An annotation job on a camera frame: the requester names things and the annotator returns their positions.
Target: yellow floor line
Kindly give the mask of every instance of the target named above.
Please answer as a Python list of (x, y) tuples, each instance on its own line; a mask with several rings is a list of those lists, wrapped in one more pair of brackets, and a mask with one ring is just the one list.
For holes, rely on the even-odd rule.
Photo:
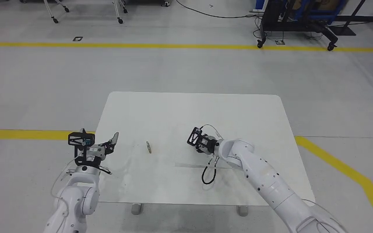
[[(1, 139), (32, 139), (32, 140), (67, 140), (68, 135), (72, 131), (60, 131), (60, 130), (11, 130), (11, 129), (0, 129), (0, 140)], [(296, 136), (295, 141), (299, 146), (304, 147), (312, 154), (318, 156), (323, 161), (357, 182), (368, 197), (370, 204), (373, 206), (373, 183), (372, 181), (355, 171), (353, 168), (340, 161), (338, 158), (332, 156), (328, 152), (322, 150), (317, 145), (313, 144), (310, 140), (305, 137)]]
[[(29, 43), (0, 42), (0, 47), (61, 47), (61, 48), (178, 48), (200, 50), (258, 50), (256, 45), (234, 44), (126, 44), (126, 43)], [(261, 50), (272, 51), (327, 51), (326, 47), (264, 45)], [(340, 48), (336, 52), (373, 52), (373, 48)]]
[(332, 156), (317, 145), (313, 144), (313, 142), (306, 139), (305, 137), (296, 136), (295, 141), (299, 146), (304, 147), (306, 150), (321, 158), (323, 161), (358, 183), (363, 188), (369, 202), (371, 203), (371, 206), (373, 207), (373, 182), (369, 178), (361, 175), (359, 172), (355, 171), (353, 168), (340, 161), (338, 158)]
[(73, 131), (0, 129), (0, 139), (67, 140)]

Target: wheel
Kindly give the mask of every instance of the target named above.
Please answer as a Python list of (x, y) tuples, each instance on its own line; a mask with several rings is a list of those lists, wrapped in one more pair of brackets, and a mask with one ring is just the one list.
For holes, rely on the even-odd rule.
[(262, 48), (263, 47), (263, 41), (261, 40), (256, 40), (258, 42), (258, 48)]
[(328, 46), (328, 51), (331, 51), (331, 50), (333, 50), (334, 49), (334, 45), (333, 44), (329, 44), (329, 46)]

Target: small object on table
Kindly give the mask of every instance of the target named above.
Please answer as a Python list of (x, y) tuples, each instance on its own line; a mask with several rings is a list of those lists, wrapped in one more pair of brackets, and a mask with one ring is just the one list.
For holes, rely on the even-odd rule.
[(147, 147), (147, 150), (149, 151), (149, 154), (152, 153), (152, 148), (150, 148), (150, 144), (148, 141), (146, 141), (146, 147)]

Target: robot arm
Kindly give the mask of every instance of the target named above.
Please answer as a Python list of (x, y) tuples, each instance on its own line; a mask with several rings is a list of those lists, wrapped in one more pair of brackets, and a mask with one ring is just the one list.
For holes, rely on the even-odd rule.
[(242, 139), (216, 140), (194, 128), (188, 144), (198, 152), (214, 153), (234, 168), (243, 170), (247, 181), (283, 220), (291, 233), (347, 232), (328, 212), (316, 212), (288, 186), (254, 146)]
[(114, 152), (119, 133), (108, 142), (94, 144), (94, 134), (74, 132), (69, 135), (69, 144), (75, 147), (77, 168), (68, 183), (58, 192), (54, 207), (55, 213), (47, 221), (44, 233), (85, 233), (86, 215), (96, 210), (100, 190), (100, 171), (111, 172), (100, 165), (106, 155)]

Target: table leg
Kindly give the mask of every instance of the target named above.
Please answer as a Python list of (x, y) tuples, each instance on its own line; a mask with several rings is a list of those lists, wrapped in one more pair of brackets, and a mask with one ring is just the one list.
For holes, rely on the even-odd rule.
[(245, 217), (249, 213), (248, 206), (236, 206), (236, 209), (237, 214), (241, 217)]
[(53, 22), (58, 23), (58, 20), (52, 14), (51, 8), (49, 8), (48, 0), (44, 0), (44, 3), (45, 3), (45, 6), (47, 7), (49, 14), (51, 15)]
[(60, 4), (65, 9), (66, 12), (70, 12), (69, 8), (67, 8), (64, 4), (62, 4), (60, 0), (55, 0), (55, 1), (56, 3)]
[(118, 23), (123, 24), (123, 20), (119, 17), (117, 0), (114, 0), (115, 14), (117, 15)]
[(143, 204), (134, 203), (134, 204), (132, 204), (131, 213), (133, 215), (139, 215), (143, 208), (144, 208)]

